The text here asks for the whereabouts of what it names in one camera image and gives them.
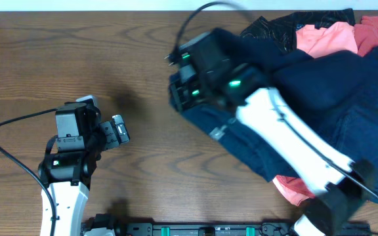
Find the navy blue shorts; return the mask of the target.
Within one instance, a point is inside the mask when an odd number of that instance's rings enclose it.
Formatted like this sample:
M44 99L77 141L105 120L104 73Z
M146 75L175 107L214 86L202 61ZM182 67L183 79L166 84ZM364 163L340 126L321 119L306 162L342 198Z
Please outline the navy blue shorts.
M329 145L355 161L370 161L377 168L378 193L378 47L365 56L340 50L314 58L303 50L283 52L271 39L220 28L210 38L226 62L253 64L271 77L291 109ZM232 112L207 104L201 90L191 88L170 104L265 180L296 175Z

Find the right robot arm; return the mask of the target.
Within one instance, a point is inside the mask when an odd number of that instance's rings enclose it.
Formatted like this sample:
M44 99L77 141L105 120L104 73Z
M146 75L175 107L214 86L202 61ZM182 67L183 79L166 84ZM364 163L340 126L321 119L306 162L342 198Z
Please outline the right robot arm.
M297 235L335 235L372 193L375 170L320 138L288 106L271 74L219 45L216 33L176 42L169 56L180 78L171 84L177 109L210 103L233 111L301 177L314 194L295 222Z

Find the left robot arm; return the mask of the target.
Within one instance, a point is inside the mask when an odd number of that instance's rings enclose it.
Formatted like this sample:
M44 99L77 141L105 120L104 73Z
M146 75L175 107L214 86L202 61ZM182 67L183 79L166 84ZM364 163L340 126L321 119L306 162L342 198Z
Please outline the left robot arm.
M55 120L58 133L47 142L38 168L44 186L40 234L113 235L111 221L102 225L98 218L87 229L81 221L101 153L130 140L122 116L103 122L96 99L87 96L59 107Z

